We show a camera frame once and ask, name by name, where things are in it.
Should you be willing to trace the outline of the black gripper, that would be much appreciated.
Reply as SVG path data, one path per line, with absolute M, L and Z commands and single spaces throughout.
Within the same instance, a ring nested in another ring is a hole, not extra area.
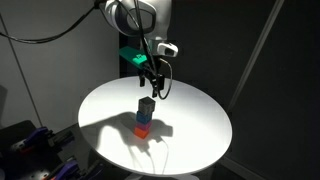
M 155 98 L 158 95 L 158 92 L 164 88 L 164 75 L 156 74 L 150 67 L 149 63 L 146 61 L 143 64 L 143 68 L 138 70 L 138 76 L 140 87 L 145 86 L 145 80 L 148 79 L 152 85 L 152 97 Z

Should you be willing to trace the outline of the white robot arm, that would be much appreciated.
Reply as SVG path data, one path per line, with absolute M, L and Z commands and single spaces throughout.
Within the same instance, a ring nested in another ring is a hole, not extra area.
M 140 50 L 126 46 L 120 49 L 120 56 L 138 69 L 140 86 L 148 79 L 153 91 L 152 97 L 164 100 L 165 76 L 159 72 L 161 64 L 171 65 L 164 56 L 175 57 L 178 48 L 167 41 L 172 0 L 105 0 L 99 5 L 107 23 L 127 37 L 140 39 Z

